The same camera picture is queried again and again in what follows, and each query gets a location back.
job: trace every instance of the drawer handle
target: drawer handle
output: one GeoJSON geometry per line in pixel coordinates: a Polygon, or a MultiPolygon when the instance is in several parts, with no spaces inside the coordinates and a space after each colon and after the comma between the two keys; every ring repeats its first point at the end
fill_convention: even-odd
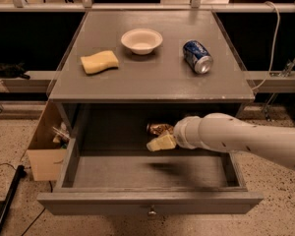
{"type": "Polygon", "coordinates": [[[157,212],[155,211],[154,206],[151,206],[149,212],[147,213],[147,216],[156,216],[156,215],[157,215],[157,212]]]}

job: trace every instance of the speckled floor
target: speckled floor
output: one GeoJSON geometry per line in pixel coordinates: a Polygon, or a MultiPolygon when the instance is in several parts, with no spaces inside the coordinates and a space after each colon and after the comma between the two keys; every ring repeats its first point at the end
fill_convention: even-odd
{"type": "MultiPolygon", "coordinates": [[[[241,119],[262,125],[294,126],[285,109],[271,109],[267,122],[258,106],[247,108],[241,119]]],[[[43,210],[36,201],[40,192],[49,192],[48,182],[32,181],[25,150],[37,119],[19,119],[11,113],[0,117],[0,163],[26,167],[1,235],[22,235],[43,210]]],[[[237,161],[249,191],[265,199],[247,214],[147,216],[54,216],[46,210],[26,235],[295,235],[295,172],[247,153],[237,161]]],[[[0,200],[5,198],[15,170],[0,166],[0,200]]]]}

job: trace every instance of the white bowl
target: white bowl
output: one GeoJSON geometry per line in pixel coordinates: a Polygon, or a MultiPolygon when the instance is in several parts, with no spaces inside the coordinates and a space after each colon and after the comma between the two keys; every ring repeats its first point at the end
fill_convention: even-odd
{"type": "Polygon", "coordinates": [[[161,34],[152,29],[132,29],[121,37],[122,44],[139,55],[151,53],[162,41],[161,34]]]}

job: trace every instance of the cardboard box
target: cardboard box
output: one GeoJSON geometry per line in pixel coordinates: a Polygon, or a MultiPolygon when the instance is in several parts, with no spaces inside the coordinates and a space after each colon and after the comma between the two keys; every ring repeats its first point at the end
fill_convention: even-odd
{"type": "Polygon", "coordinates": [[[59,177],[67,150],[52,142],[52,127],[59,127],[61,121],[56,105],[47,102],[27,150],[34,181],[54,181],[59,177]]]}

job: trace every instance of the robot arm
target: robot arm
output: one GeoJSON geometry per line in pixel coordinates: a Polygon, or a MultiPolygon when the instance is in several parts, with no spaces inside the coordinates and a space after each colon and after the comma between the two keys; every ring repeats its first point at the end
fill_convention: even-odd
{"type": "Polygon", "coordinates": [[[295,128],[259,126],[213,113],[182,119],[174,127],[174,139],[182,148],[241,150],[295,170],[295,128]]]}

